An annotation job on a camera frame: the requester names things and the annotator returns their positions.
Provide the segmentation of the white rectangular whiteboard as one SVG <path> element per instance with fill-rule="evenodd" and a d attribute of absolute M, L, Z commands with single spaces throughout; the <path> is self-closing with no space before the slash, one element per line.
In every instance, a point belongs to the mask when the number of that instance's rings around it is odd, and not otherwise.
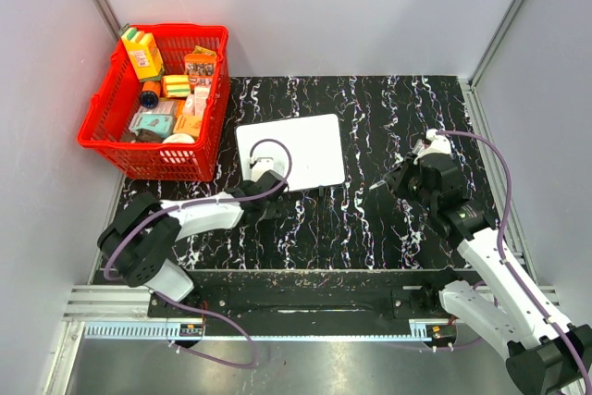
<path fill-rule="evenodd" d="M 273 157 L 289 191 L 345 181 L 339 119 L 335 114 L 242 125 L 235 131 L 242 177 L 250 180 L 253 158 Z"/>

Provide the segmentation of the white marker pen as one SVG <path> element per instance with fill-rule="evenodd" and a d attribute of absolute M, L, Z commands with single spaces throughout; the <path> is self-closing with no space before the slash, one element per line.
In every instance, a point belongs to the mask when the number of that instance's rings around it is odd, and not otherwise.
<path fill-rule="evenodd" d="M 379 181 L 375 182 L 374 184 L 372 184 L 372 185 L 369 187 L 369 191 L 371 191 L 371 190 L 375 190 L 375 189 L 377 189 L 377 188 L 379 188 L 379 187 L 381 187 L 381 186 L 383 186 L 383 185 L 386 185 L 386 183 L 387 183 L 387 181 L 386 181 L 385 179 L 381 179 L 381 180 L 379 180 Z"/>

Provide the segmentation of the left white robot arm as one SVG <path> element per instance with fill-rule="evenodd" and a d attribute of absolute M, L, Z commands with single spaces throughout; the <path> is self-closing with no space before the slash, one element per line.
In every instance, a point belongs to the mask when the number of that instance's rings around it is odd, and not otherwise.
<path fill-rule="evenodd" d="M 201 296 L 187 272 L 168 258 L 173 245 L 272 216 L 286 187 L 285 179 L 268 170 L 255 181 L 195 200 L 159 201 L 148 192 L 137 196 L 97 240 L 107 259 L 105 278 L 164 295 L 180 316 L 195 314 Z"/>

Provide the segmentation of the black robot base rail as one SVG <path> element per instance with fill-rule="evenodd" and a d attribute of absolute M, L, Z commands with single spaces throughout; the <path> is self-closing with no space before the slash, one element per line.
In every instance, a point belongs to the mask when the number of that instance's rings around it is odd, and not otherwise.
<path fill-rule="evenodd" d="M 220 313 L 253 337 L 405 335 L 413 322 L 448 324 L 432 289 L 439 271 L 192 271 L 185 304 Z"/>

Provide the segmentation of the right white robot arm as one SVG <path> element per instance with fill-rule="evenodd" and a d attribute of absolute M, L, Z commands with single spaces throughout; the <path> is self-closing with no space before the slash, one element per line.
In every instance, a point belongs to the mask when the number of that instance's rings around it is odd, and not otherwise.
<path fill-rule="evenodd" d="M 583 380 L 591 386 L 591 327 L 576 326 L 542 292 L 508 249 L 494 219 L 464 194 L 463 174 L 448 154 L 408 154 L 388 173 L 388 190 L 420 204 L 432 229 L 488 285 L 495 302 L 446 275 L 422 292 L 424 312 L 465 322 L 501 357 L 523 394 L 552 394 Z"/>

